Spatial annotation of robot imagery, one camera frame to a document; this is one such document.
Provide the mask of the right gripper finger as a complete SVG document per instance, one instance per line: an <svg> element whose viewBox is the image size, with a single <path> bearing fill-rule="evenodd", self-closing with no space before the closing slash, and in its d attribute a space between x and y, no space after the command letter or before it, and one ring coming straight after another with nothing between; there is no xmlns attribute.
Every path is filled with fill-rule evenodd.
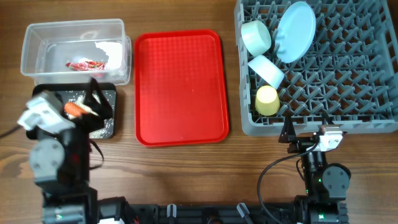
<svg viewBox="0 0 398 224"><path fill-rule="evenodd" d="M284 126L279 136L280 143L293 143L296 141L296 133L292 118L290 116L285 117Z"/></svg>
<svg viewBox="0 0 398 224"><path fill-rule="evenodd" d="M333 120L329 117L328 113L323 111L321 112L322 116L322 125L334 125Z"/></svg>

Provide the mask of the white rice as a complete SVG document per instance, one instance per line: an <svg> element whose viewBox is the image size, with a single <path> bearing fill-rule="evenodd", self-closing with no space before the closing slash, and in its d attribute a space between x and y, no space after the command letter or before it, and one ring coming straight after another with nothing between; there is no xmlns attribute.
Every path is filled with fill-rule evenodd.
<svg viewBox="0 0 398 224"><path fill-rule="evenodd" d="M117 100L116 91L103 90L102 93L113 109L113 117L104 121L104 128L91 132L90 133L91 139L109 139L113 136L114 133L114 117L115 117L114 112L116 109L116 100ZM83 108L84 110L86 110L87 112L94 114L94 111L92 111L91 108L83 104L85 95L86 93L84 90L66 91L64 102L66 103L73 102L78 106L80 106L81 108Z"/></svg>

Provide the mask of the orange carrot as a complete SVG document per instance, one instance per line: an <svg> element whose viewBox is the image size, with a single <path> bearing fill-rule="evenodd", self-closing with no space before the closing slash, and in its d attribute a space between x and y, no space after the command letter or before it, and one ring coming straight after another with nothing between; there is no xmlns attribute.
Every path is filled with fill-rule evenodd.
<svg viewBox="0 0 398 224"><path fill-rule="evenodd" d="M83 108L81 108L80 106L78 106L77 104L75 104L73 102L66 103L64 106L64 110L65 110L66 114L69 115L69 117L71 117L71 118L77 118L83 114L88 113L86 110L84 110Z"/></svg>

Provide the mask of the yellow plastic cup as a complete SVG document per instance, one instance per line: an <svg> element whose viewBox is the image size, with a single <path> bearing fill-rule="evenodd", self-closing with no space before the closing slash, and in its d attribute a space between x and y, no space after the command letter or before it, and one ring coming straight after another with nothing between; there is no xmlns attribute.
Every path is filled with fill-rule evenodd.
<svg viewBox="0 0 398 224"><path fill-rule="evenodd" d="M256 93L255 108L264 116L276 114L280 107L278 93L275 88L269 85L260 87Z"/></svg>

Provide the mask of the red wrapper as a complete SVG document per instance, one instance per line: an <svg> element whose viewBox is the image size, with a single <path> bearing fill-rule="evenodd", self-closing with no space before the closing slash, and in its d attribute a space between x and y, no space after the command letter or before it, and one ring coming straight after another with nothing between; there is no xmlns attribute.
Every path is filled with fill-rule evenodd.
<svg viewBox="0 0 398 224"><path fill-rule="evenodd" d="M97 62L92 60L85 60L83 62L68 62L65 64L67 68L70 68L78 72L91 71L90 76L93 78L104 78L105 74L101 73L100 70L105 70L106 64L104 62Z"/></svg>

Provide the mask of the white tissue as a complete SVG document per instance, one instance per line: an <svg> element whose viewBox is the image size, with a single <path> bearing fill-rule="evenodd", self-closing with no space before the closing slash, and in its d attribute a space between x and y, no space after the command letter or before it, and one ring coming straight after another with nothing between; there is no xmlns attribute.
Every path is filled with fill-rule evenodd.
<svg viewBox="0 0 398 224"><path fill-rule="evenodd" d="M105 63L106 70L118 69L122 64L123 45L120 42L95 42L96 48L101 49L108 56Z"/></svg>

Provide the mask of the small light blue bowl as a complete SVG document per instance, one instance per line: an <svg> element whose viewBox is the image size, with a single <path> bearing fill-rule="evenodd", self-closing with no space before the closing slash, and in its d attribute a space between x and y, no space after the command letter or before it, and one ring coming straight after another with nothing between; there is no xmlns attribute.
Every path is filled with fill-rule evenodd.
<svg viewBox="0 0 398 224"><path fill-rule="evenodd" d="M263 55L253 58L248 66L275 89L278 89L284 79L284 73Z"/></svg>

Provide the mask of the large light blue plate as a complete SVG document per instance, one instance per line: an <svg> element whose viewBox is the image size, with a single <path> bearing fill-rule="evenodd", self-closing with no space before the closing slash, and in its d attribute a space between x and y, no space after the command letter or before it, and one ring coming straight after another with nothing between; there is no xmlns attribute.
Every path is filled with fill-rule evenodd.
<svg viewBox="0 0 398 224"><path fill-rule="evenodd" d="M277 28L277 57L284 63L302 58L310 48L316 30L313 9L304 1L292 4L282 16Z"/></svg>

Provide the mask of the green bowl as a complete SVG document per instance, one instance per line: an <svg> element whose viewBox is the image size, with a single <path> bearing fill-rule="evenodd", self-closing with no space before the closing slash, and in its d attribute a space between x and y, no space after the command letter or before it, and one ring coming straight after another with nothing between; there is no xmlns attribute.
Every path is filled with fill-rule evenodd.
<svg viewBox="0 0 398 224"><path fill-rule="evenodd" d="M245 47L253 57L264 54L271 47L271 35L266 25L261 21L243 24L241 35Z"/></svg>

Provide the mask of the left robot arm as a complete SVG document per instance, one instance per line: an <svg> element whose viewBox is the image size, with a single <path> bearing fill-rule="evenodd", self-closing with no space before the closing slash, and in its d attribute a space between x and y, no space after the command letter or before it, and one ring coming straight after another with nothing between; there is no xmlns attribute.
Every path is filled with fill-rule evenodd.
<svg viewBox="0 0 398 224"><path fill-rule="evenodd" d="M93 114L74 118L70 128L52 134L37 132L38 143L30 154L34 182L42 189L44 223L139 223L138 214L124 197L98 200L89 186L90 152L97 144L89 134L103 128L113 110L100 86L91 79L84 103Z"/></svg>

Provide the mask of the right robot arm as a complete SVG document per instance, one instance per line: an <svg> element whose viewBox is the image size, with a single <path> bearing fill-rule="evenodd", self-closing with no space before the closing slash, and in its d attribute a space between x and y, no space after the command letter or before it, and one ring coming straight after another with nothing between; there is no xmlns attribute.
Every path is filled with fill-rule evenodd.
<svg viewBox="0 0 398 224"><path fill-rule="evenodd" d="M292 223L344 223L347 209L341 204L351 179L350 170L339 163L328 163L326 154L340 145L346 132L322 113L322 125L311 136L298 137L292 118L286 116L279 142L302 163L305 195L295 197L290 208Z"/></svg>

